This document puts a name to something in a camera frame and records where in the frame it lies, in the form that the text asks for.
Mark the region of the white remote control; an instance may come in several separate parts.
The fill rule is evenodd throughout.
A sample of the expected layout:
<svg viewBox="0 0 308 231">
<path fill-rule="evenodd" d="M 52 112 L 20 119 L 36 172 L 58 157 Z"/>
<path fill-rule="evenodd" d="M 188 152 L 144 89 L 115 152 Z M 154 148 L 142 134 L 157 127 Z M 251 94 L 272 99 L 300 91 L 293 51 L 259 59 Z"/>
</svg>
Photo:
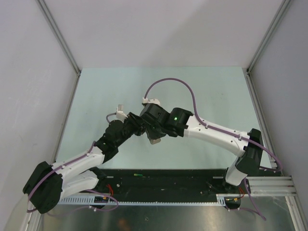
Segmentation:
<svg viewBox="0 0 308 231">
<path fill-rule="evenodd" d="M 158 139 L 149 139 L 149 142 L 150 144 L 154 145 L 154 144 L 157 144 L 161 141 L 161 138 L 158 138 Z"/>
</svg>

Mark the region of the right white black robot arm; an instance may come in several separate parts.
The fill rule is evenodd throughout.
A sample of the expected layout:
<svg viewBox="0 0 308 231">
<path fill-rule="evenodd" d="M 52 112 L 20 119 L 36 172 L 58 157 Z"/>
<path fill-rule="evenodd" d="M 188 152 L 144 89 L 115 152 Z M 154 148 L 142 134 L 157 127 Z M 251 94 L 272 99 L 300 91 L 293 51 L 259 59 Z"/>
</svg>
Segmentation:
<svg viewBox="0 0 308 231">
<path fill-rule="evenodd" d="M 152 142 L 168 135 L 170 137 L 188 137 L 209 142 L 228 150 L 236 160 L 227 168 L 222 188 L 233 193 L 243 179 L 259 173 L 262 157 L 261 132 L 251 129 L 241 132 L 218 126 L 182 108 L 174 108 L 170 113 L 155 103 L 148 103 L 140 113 L 144 120 L 148 139 Z"/>
</svg>

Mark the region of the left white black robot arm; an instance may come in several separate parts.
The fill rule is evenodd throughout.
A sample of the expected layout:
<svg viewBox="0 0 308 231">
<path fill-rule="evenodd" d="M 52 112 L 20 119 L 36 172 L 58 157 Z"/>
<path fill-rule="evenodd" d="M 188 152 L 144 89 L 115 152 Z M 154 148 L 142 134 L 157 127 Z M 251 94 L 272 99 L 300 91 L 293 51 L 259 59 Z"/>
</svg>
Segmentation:
<svg viewBox="0 0 308 231">
<path fill-rule="evenodd" d="M 132 135 L 145 132 L 144 120 L 133 113 L 112 121 L 105 133 L 94 141 L 88 151 L 66 161 L 39 163 L 23 187 L 22 192 L 39 213 L 52 210 L 63 198 L 84 190 L 102 192 L 106 180 L 95 173 L 99 165 L 111 160 L 118 148 Z"/>
</svg>

